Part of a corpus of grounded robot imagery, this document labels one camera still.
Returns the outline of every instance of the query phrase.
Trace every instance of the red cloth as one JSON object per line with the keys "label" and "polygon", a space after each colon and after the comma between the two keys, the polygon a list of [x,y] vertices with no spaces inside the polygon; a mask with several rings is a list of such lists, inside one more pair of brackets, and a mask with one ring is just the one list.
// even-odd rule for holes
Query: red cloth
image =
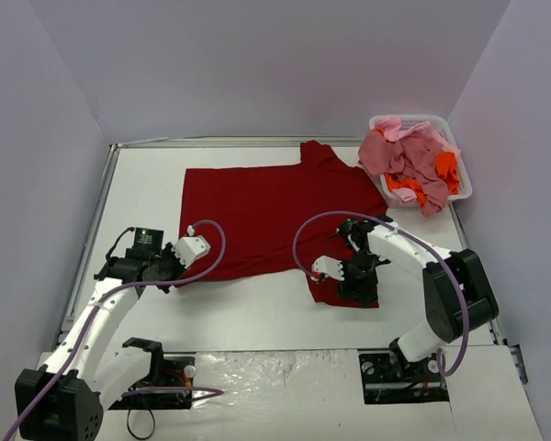
{"label": "red cloth", "polygon": [[[300,225],[315,214],[350,210],[383,214],[388,206],[365,172],[341,161],[331,146],[316,141],[300,144],[300,164],[254,168],[186,170],[180,236],[188,225],[211,219],[222,226],[227,248],[220,265],[205,280],[233,280],[295,268],[292,241]],[[298,241],[298,257],[310,269],[321,255],[350,258],[353,252],[339,246],[327,250],[344,216],[315,220]],[[197,233],[212,245],[210,254],[188,271],[193,276],[216,259],[220,236],[203,225]],[[315,284],[309,280],[315,301],[360,307],[340,300],[334,280]]]}

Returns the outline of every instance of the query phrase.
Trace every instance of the red shirt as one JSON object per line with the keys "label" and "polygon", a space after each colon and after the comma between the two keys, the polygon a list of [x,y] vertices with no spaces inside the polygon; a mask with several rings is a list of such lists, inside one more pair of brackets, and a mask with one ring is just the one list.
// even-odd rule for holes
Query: red shirt
{"label": "red shirt", "polygon": [[[310,141],[300,144],[300,164],[187,169],[180,236],[196,221],[218,222],[225,231],[227,248],[220,265],[205,280],[233,280],[295,268],[294,235],[315,214],[341,209],[377,215],[387,208],[361,168],[346,165],[330,145]],[[340,238],[331,242],[334,250],[327,247],[327,239],[344,218],[318,219],[304,230],[298,257],[307,269],[324,254],[351,257],[353,252],[342,246]],[[213,227],[200,226],[197,233],[204,235],[212,250],[188,270],[189,277],[211,265],[220,249],[220,236]],[[309,280],[309,287],[315,301],[360,307],[357,302],[340,300],[333,280],[321,284]]]}

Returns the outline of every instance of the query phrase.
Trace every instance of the white plastic basket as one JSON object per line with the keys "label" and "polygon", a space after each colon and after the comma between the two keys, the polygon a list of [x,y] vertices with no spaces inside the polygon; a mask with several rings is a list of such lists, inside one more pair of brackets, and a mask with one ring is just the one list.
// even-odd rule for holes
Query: white plastic basket
{"label": "white plastic basket", "polygon": [[[401,117],[402,130],[407,130],[416,124],[429,121],[431,124],[433,124],[433,127],[439,132],[439,134],[443,138],[452,143],[454,146],[457,146],[455,138],[453,137],[451,129],[449,129],[449,124],[447,124],[447,121],[445,121],[441,117],[435,117],[431,115],[379,115],[369,120],[369,129],[373,129],[376,125],[376,122],[387,117]],[[471,196],[471,182],[469,182],[469,176],[467,175],[466,166],[463,163],[461,155],[459,156],[459,158],[457,158],[457,174],[459,176],[459,186],[457,187],[459,194],[450,195],[447,198],[447,201],[449,202],[457,199],[466,199]],[[419,207],[416,200],[410,203],[401,203],[399,198],[388,190],[388,184],[386,183],[386,178],[383,175],[379,177],[379,182],[381,184],[384,197],[386,198],[389,206]]]}

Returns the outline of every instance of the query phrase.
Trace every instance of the orange cloth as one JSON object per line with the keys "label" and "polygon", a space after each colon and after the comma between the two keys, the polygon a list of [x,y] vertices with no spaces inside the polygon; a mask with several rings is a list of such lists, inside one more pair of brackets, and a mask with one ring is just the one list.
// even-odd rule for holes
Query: orange cloth
{"label": "orange cloth", "polygon": [[[450,195],[457,195],[459,190],[459,176],[457,175],[457,157],[453,152],[442,152],[437,154],[434,160],[434,168],[441,179],[447,184]],[[409,188],[416,195],[416,200],[421,207],[426,204],[426,195],[422,191],[419,181],[411,177],[404,177],[401,181],[395,175],[386,173],[386,184],[388,190],[393,191],[398,188]]]}

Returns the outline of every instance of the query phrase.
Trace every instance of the gray wall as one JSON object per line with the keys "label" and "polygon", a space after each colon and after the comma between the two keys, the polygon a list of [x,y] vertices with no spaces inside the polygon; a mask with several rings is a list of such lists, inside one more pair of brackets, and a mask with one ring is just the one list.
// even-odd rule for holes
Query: gray wall
{"label": "gray wall", "polygon": [[474,186],[457,212],[551,440],[551,1],[511,2],[449,122]]}
{"label": "gray wall", "polygon": [[27,0],[0,0],[0,439],[14,381],[50,349],[107,148]]}
{"label": "gray wall", "polygon": [[31,0],[109,141],[447,117],[509,0]]}

